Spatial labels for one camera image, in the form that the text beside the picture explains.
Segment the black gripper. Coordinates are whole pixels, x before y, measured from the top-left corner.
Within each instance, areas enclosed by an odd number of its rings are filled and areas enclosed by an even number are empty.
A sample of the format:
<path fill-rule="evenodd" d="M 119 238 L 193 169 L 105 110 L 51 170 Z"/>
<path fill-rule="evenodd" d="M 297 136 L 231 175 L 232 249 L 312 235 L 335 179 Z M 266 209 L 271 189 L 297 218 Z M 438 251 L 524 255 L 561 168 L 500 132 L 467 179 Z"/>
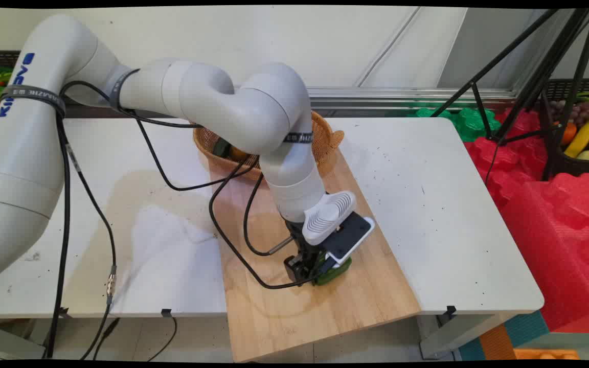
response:
<path fill-rule="evenodd" d="M 317 245 L 311 245 L 303 236 L 304 223 L 295 223 L 285 220 L 285 225 L 290 237 L 297 246 L 297 253 L 284 260 L 286 273 L 293 283 L 304 283 L 315 275 L 315 268 L 320 257 L 321 249 Z"/>

